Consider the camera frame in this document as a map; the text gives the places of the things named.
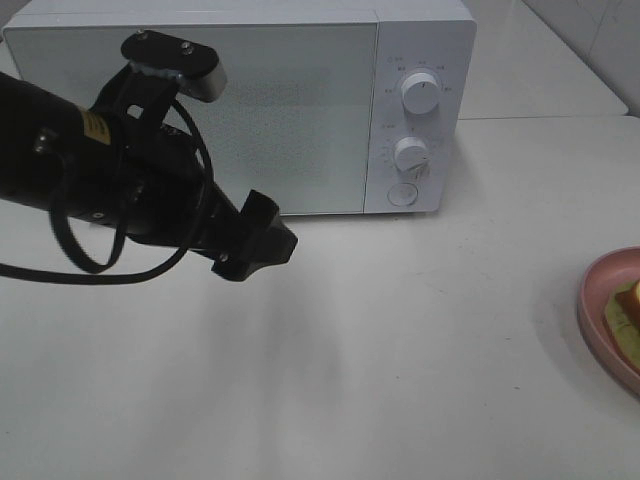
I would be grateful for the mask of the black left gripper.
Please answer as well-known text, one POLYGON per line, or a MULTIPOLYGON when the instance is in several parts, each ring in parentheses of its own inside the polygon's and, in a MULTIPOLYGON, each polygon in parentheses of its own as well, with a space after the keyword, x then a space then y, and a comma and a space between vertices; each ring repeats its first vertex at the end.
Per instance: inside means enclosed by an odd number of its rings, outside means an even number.
POLYGON ((242 282, 286 264, 298 243, 279 206, 251 190, 237 210, 213 180, 211 159, 171 80, 119 71, 101 89, 89 115, 109 142, 87 139, 79 177, 92 199, 83 214, 114 229, 111 254, 124 242, 185 247, 214 258, 212 271, 242 282))

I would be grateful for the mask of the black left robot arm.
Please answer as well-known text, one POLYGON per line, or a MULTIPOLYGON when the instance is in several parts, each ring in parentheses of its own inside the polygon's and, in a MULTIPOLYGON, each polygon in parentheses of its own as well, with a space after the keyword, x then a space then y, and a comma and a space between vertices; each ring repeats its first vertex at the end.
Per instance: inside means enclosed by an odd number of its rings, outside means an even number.
POLYGON ((186 253, 234 282, 281 265, 297 246, 278 205, 251 191, 236 207, 174 80, 124 68, 83 109, 28 82, 1 79, 1 197, 46 212, 72 273, 5 264, 4 277, 127 285, 186 253))

